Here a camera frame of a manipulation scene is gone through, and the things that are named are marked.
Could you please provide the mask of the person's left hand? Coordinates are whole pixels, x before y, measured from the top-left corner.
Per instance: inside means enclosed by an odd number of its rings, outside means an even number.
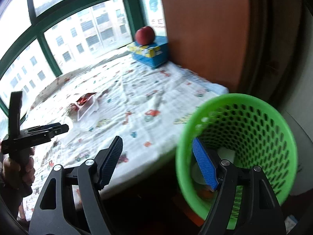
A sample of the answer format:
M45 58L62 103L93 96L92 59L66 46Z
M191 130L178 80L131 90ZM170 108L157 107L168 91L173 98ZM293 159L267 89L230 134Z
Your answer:
M14 189L18 189L21 183L25 183L28 186L31 186L35 180L35 169L33 167L34 160L32 156L34 155L34 147L30 148L30 156L28 163L24 166L25 174L21 175L20 165L7 157L3 160L3 171L2 175L4 181L9 183Z

